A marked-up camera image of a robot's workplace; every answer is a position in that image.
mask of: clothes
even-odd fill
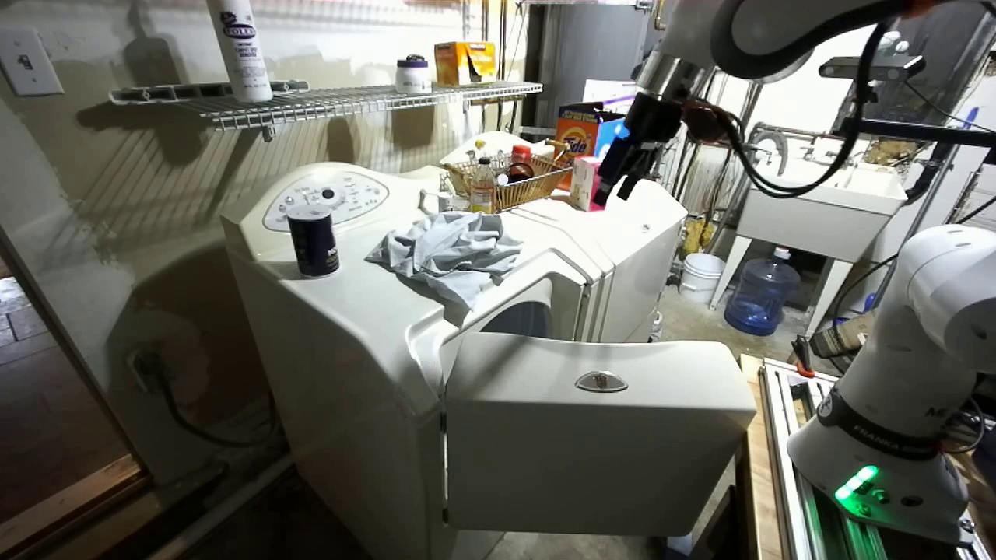
[[[445,302],[474,308],[474,298],[499,285],[515,263],[518,243],[504,237],[499,214],[442,210],[413,221],[407,232],[389,232],[367,262],[419,281]]]

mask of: black cable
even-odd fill
[[[131,367],[132,367],[146,382],[151,382],[151,387],[161,392],[161,400],[165,400],[165,408],[168,408],[168,416],[170,416],[179,428],[206,438],[206,442],[211,442],[211,446],[222,446],[222,447],[259,447],[259,446],[273,442],[273,438],[270,438],[273,428],[270,428],[264,438],[225,438],[225,436],[213,436],[213,432],[189,422],[189,420],[179,415],[179,408],[178,408],[173,390],[170,390],[170,382],[165,379],[161,358],[157,358],[155,352],[140,352],[140,355],[132,355]]]
[[[957,221],[952,221],[952,224],[968,224],[972,216],[977,216],[977,214],[985,210],[989,204],[996,204],[996,195],[989,195],[985,202],[979,202],[975,210],[968,210],[966,216],[957,216]],[[894,263],[897,259],[900,259],[900,253],[894,253],[894,256],[883,259],[883,262],[875,262],[869,269],[862,269],[857,281],[849,281],[849,282],[838,293],[835,306],[826,308],[826,314],[823,314],[823,319],[820,319],[820,323],[832,323],[832,332],[835,332],[838,344],[842,344],[838,316],[840,316],[840,306],[846,302],[846,296],[849,296],[857,285],[862,285],[870,272],[878,272],[880,266]]]
[[[979,202],[975,210],[960,214],[954,224],[966,224],[966,221],[977,216],[977,214],[985,210],[989,204],[996,204],[996,195],[985,200],[985,202]]]
[[[957,544],[960,550],[968,550],[972,560],[977,560],[977,550],[972,544]]]
[[[875,50],[878,50],[880,37],[889,28],[894,28],[889,20],[880,20],[880,25],[875,25],[870,37],[866,41],[866,50],[862,50],[862,58],[859,58],[859,69],[857,69],[857,76],[851,76],[851,87],[857,87],[851,121],[857,125],[866,119],[866,101],[875,96],[875,90],[870,90],[870,62],[875,62]],[[815,182],[785,185],[785,182],[771,182],[769,178],[761,178],[753,168],[753,160],[746,154],[746,144],[745,144],[745,125],[724,121],[724,135],[728,135],[732,149],[741,159],[745,173],[749,178],[749,182],[760,192],[771,195],[771,200],[795,200],[795,195],[806,195],[808,191],[820,185],[823,179],[832,179],[849,160],[849,151],[851,151],[851,145],[859,140],[859,128],[842,129],[842,144],[840,144],[838,159],[832,160],[832,168]]]

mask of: water jug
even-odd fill
[[[749,259],[741,269],[741,282],[724,302],[724,323],[735,331],[769,336],[780,323],[780,306],[800,285],[800,272],[787,263],[787,250],[775,250],[775,259]]]

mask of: shelf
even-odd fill
[[[463,107],[522,100],[537,94],[541,83],[528,82],[484,82],[463,87],[435,87],[433,94],[398,94],[396,87],[340,87],[307,90],[306,82],[273,82],[270,101],[233,101],[227,83],[161,83],[113,90],[107,101],[121,108],[173,107],[189,108],[209,128],[261,128],[264,137],[278,135],[278,125],[306,119],[346,119],[360,113],[398,113],[419,108],[447,100]]]
[[[537,94],[537,83],[527,82],[491,82],[491,83],[465,83],[465,87],[435,87],[433,94],[398,94],[396,87],[346,87],[346,90],[307,90],[294,96],[281,96],[256,107],[225,107],[202,108],[198,119],[211,121],[211,128],[270,128],[278,121],[300,121],[300,119],[346,119],[358,113],[383,113],[383,108],[419,108],[435,107],[442,100],[476,101],[500,101],[522,100]]]

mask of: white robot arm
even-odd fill
[[[669,0],[667,33],[638,76],[626,135],[603,159],[603,191],[626,178],[620,195],[627,195],[681,121],[692,137],[709,137],[697,129],[712,125],[709,108],[688,107],[697,69],[777,76],[835,33],[933,4]],[[918,232],[897,262],[875,332],[787,455],[846,513],[957,540],[966,488],[940,438],[977,373],[996,373],[996,237],[972,226]]]
[[[905,243],[866,348],[787,455],[846,513],[957,544],[966,488],[940,442],[977,373],[996,373],[996,232],[933,226]]]

